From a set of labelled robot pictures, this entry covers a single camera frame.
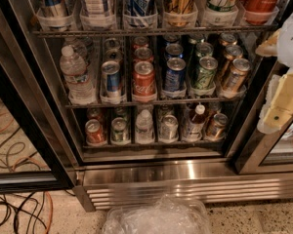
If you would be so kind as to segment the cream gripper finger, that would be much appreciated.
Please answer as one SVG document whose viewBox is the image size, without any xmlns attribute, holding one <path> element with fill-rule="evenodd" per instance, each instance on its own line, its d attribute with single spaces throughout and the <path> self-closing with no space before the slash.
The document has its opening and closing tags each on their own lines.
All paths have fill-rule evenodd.
<svg viewBox="0 0 293 234">
<path fill-rule="evenodd" d="M 275 31 L 266 41 L 261 43 L 255 50 L 255 54 L 264 58 L 277 56 L 277 40 L 280 30 Z"/>
<path fill-rule="evenodd" d="M 293 69 L 274 74 L 269 82 L 266 103 L 260 112 L 257 130 L 263 134 L 279 131 L 293 117 Z"/>
</svg>

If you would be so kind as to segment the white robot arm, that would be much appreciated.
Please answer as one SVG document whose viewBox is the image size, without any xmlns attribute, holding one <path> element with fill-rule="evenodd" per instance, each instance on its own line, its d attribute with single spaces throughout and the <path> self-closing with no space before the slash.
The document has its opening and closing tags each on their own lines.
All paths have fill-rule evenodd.
<svg viewBox="0 0 293 234">
<path fill-rule="evenodd" d="M 257 129 L 263 134 L 279 131 L 293 116 L 293 13 L 272 36 L 262 43 L 256 54 L 277 57 L 289 70 L 274 75 L 269 82 L 266 103 L 260 112 Z"/>
</svg>

